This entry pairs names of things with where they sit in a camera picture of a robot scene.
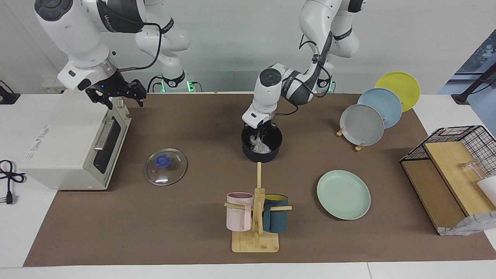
wooden board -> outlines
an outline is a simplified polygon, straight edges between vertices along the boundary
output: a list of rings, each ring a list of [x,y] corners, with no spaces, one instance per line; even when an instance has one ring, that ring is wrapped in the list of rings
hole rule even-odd
[[[466,216],[496,210],[477,186],[479,176],[463,167],[474,158],[462,142],[426,143],[424,146]]]
[[[236,253],[274,253],[279,251],[279,235],[277,233],[253,231],[233,231],[231,250]]]
[[[402,165],[436,229],[453,228],[465,218],[432,161],[405,161]]]

black pot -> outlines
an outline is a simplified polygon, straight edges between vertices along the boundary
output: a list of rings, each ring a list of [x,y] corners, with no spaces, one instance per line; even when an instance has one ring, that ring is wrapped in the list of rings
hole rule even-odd
[[[256,135],[256,129],[245,125],[245,128],[241,132],[241,142],[243,143],[243,153],[245,156],[252,160],[253,162],[262,162],[267,163],[272,161],[279,153],[279,147],[282,144],[282,133],[279,128],[274,123],[266,123],[266,125],[270,125],[267,128],[267,133],[263,137],[263,143],[269,146],[271,152],[260,154],[253,152],[251,150],[251,142],[249,141],[249,137],[252,135]]]

white wall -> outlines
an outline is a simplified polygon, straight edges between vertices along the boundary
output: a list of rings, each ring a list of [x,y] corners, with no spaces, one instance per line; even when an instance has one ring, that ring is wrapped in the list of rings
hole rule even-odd
[[[67,59],[37,23],[34,1],[0,0],[3,2],[50,62],[43,62],[39,55],[26,56],[21,49],[10,46],[10,51],[0,50],[2,65],[12,67],[15,60],[22,67],[37,64],[53,71],[50,65],[53,64],[62,69]],[[301,37],[298,13],[304,2],[166,1],[176,24],[192,39],[190,49],[179,53],[184,68],[208,91],[252,90],[257,73],[277,62],[305,70],[311,52],[308,47],[298,50]],[[363,92],[373,87],[383,74],[400,70],[414,75],[423,93],[437,93],[494,30],[494,3],[494,0],[367,1],[354,22],[361,49],[351,59],[335,61],[337,91]],[[4,17],[0,18],[2,26],[5,21]],[[5,28],[0,30],[2,45],[14,44],[17,34]],[[119,67],[146,65],[151,60],[134,45],[133,35],[105,33],[103,37],[118,53]],[[148,83],[148,78],[158,73],[158,67],[154,67],[145,72],[127,73],[126,78]],[[9,76],[11,82],[23,80],[20,74]],[[30,83],[30,90],[37,91],[36,83]]]
[[[42,76],[57,72],[19,18],[0,0],[0,79],[19,93],[43,93]]]

mug rack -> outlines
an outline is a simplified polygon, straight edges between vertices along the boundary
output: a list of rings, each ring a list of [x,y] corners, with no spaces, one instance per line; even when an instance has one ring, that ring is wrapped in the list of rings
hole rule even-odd
[[[231,250],[235,253],[275,253],[279,251],[279,234],[263,231],[262,212],[265,189],[262,188],[262,163],[257,163],[256,188],[253,199],[251,230],[233,231]],[[245,206],[224,203],[225,207],[245,209]],[[270,211],[292,210],[292,206],[272,207]]]

blue plate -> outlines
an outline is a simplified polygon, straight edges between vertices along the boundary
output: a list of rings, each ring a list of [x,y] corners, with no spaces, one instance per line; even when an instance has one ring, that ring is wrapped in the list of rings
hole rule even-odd
[[[384,128],[391,128],[401,118],[403,110],[398,96],[385,88],[367,90],[358,99],[358,104],[368,105],[379,112],[384,121]]]

